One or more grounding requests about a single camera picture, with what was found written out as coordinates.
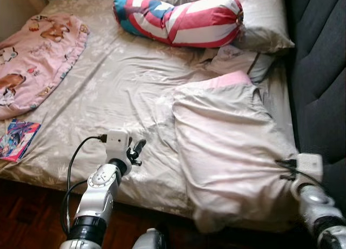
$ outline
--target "colorful book cover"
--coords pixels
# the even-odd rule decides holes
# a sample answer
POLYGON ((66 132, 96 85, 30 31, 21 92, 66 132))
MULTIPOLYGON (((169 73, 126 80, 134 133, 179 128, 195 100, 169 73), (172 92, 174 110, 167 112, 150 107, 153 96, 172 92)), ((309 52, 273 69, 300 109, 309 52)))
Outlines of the colorful book cover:
POLYGON ((14 162, 21 159, 40 126, 39 123, 13 119, 7 133, 0 139, 0 159, 14 162))

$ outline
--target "striped bolster pillow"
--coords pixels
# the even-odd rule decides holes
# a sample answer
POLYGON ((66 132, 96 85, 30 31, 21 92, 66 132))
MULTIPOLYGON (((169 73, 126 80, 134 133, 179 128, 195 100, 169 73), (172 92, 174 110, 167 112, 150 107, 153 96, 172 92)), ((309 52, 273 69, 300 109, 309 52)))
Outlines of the striped bolster pillow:
POLYGON ((126 31, 171 46, 214 48, 233 41, 242 28, 239 0, 199 0, 173 6, 157 0, 114 0, 126 31))

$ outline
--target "pink blanket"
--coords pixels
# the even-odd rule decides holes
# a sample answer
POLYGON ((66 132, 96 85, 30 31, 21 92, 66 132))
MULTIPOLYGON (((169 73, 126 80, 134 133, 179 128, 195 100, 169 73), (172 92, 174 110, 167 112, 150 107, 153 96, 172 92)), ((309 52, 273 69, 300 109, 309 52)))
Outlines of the pink blanket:
POLYGON ((1 42, 0 120, 38 107, 75 64, 88 33, 74 15, 38 15, 1 42))

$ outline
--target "headboard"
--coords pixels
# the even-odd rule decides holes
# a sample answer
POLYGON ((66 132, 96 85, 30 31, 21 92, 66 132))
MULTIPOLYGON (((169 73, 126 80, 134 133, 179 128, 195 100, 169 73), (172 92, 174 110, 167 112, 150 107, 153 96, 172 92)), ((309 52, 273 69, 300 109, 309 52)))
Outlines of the headboard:
POLYGON ((286 0, 296 48, 287 60, 295 140, 323 156, 323 183, 346 214, 345 0, 286 0))

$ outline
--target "black cable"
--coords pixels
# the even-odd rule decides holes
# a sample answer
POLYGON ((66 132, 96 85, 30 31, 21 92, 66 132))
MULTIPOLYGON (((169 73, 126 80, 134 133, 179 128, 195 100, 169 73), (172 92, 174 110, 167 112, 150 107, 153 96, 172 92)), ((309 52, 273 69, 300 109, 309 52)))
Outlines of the black cable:
POLYGON ((276 161, 276 164, 278 164, 280 167, 283 167, 285 169, 288 169, 290 170, 291 172, 294 172, 296 174, 302 174, 304 177, 307 177, 308 179, 310 179, 311 181, 313 181, 318 187, 320 187, 321 189, 323 189, 325 191, 325 188, 324 186, 318 181, 316 180, 314 177, 311 177, 310 175, 306 174, 306 173, 303 173, 295 168, 292 168, 292 167, 289 167, 289 166, 286 166, 286 165, 283 165, 282 163, 280 163, 279 161, 276 161))
MULTIPOLYGON (((72 168, 72 164, 75 160, 75 157, 78 153, 78 151, 80 150, 80 148, 83 146, 83 144, 85 144, 86 141, 90 140, 90 139, 98 139, 98 140, 102 140, 100 136, 90 136, 86 139, 84 139, 84 141, 81 142, 81 144, 77 147, 77 149, 75 150, 75 153, 73 154, 70 163, 69 163, 69 168, 67 171, 67 191, 70 189, 70 185, 71 185, 71 168, 72 168)), ((66 221, 67 221, 67 233, 70 232, 70 212, 69 212, 69 205, 70 205, 70 196, 68 193, 67 194, 67 198, 66 198, 66 221)))
POLYGON ((68 232, 67 227, 65 226, 65 223, 64 223, 64 208, 65 208, 65 202, 66 202, 66 200, 67 200, 67 197, 70 195, 71 191, 72 191, 74 188, 76 188, 77 186, 79 186, 79 185, 81 185, 81 184, 86 183, 87 181, 88 181, 88 180, 80 181, 80 182, 74 184, 72 187, 70 187, 70 188, 66 191, 65 196, 64 196, 64 198, 63 198, 63 201, 62 201, 62 203, 61 203, 61 206, 60 206, 60 224, 61 224, 61 227, 62 227, 62 229, 63 229, 63 231, 64 231, 64 233, 65 233, 66 235, 68 235, 69 232, 68 232))

